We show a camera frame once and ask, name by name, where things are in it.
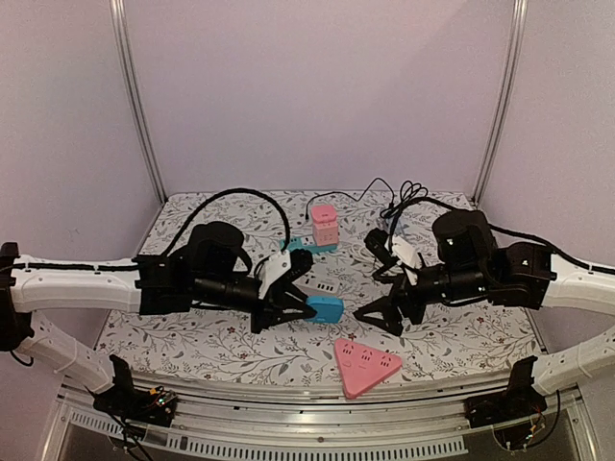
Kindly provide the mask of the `white power strip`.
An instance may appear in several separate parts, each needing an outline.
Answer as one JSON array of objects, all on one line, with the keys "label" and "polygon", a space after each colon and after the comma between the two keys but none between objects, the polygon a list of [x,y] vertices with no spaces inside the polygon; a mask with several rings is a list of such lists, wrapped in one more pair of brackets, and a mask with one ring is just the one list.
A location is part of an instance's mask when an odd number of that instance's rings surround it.
[{"label": "white power strip", "polygon": [[306,293],[324,296],[336,296],[339,290],[338,281],[320,274],[306,274],[296,281],[296,285]]}]

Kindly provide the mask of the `teal power strip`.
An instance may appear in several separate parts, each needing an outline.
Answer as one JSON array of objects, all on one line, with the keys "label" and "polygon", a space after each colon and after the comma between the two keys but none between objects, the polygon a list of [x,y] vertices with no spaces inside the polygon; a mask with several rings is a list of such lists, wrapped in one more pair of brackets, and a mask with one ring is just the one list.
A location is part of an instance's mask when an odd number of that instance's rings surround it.
[{"label": "teal power strip", "polygon": [[291,237],[288,241],[287,247],[290,252],[294,250],[306,250],[311,252],[313,255],[333,252],[337,249],[336,244],[331,245],[317,245],[314,238],[309,235],[305,236],[294,236]]}]

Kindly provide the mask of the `pink triangular power strip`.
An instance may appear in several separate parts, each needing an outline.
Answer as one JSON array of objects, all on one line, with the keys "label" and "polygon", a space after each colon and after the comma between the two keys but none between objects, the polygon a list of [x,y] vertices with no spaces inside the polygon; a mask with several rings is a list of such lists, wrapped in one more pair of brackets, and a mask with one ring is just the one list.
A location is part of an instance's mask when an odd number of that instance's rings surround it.
[{"label": "pink triangular power strip", "polygon": [[347,340],[333,344],[337,369],[342,380],[344,396],[354,400],[399,372],[403,365],[400,356]]}]

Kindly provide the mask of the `pink cube socket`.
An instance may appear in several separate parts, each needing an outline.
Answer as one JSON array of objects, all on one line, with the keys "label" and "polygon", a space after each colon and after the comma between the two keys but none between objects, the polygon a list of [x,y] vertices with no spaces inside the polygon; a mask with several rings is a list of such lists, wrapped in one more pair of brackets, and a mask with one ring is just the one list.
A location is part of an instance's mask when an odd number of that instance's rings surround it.
[{"label": "pink cube socket", "polygon": [[318,247],[336,246],[339,242],[338,224],[334,221],[313,223],[312,235]]}]

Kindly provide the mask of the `small pink square adapter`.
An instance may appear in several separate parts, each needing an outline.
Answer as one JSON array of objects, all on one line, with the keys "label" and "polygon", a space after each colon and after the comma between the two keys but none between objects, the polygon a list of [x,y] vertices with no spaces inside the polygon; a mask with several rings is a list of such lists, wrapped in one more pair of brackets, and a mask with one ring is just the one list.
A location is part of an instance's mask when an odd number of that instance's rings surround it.
[{"label": "small pink square adapter", "polygon": [[310,209],[310,217],[313,224],[327,224],[337,220],[337,212],[333,205],[317,205]]}]

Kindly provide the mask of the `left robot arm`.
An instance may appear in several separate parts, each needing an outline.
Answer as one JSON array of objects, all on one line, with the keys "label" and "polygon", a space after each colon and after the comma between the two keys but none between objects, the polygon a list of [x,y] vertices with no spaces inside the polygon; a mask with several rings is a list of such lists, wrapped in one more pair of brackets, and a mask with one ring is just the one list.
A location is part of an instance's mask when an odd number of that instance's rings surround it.
[{"label": "left robot arm", "polygon": [[214,221],[193,228],[168,255],[142,255],[113,264],[46,261],[1,247],[1,350],[45,360],[123,417],[143,398],[129,365],[101,356],[51,324],[45,309],[105,309],[139,315],[187,312],[198,305],[245,312],[254,334],[315,317],[294,282],[313,264],[311,252],[281,248],[258,265],[236,227]]}]

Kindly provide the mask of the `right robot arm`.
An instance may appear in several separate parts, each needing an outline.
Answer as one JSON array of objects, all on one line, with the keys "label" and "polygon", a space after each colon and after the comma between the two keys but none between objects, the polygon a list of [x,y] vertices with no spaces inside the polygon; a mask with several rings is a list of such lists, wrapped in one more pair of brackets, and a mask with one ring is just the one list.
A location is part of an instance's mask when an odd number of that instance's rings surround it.
[{"label": "right robot arm", "polygon": [[566,307],[614,313],[614,270],[566,255],[537,236],[517,233],[517,242],[498,246],[499,228],[479,210],[452,209],[432,224],[439,262],[426,265],[404,239],[383,230],[368,233],[368,250],[388,271],[389,294],[355,312],[356,318],[390,334],[403,320],[423,321],[426,308],[488,302],[495,306],[540,309]]}]

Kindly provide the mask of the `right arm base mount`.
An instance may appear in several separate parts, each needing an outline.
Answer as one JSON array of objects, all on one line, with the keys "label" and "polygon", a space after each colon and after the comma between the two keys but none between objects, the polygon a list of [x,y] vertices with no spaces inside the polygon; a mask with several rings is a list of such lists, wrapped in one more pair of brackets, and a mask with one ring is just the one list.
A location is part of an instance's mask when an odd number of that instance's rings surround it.
[{"label": "right arm base mount", "polygon": [[546,399],[533,387],[532,370],[538,357],[517,361],[503,391],[467,398],[464,416],[470,427],[482,427],[529,417],[547,409]]}]

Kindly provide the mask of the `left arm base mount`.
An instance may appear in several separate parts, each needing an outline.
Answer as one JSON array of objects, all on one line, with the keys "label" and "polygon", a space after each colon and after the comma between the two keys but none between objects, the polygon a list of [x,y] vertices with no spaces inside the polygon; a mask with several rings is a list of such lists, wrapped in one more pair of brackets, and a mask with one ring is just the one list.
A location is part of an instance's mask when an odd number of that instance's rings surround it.
[{"label": "left arm base mount", "polygon": [[178,404],[178,395],[158,386],[150,390],[139,390],[134,386],[128,363],[112,354],[112,387],[100,394],[93,394],[93,408],[120,420],[171,426]]}]

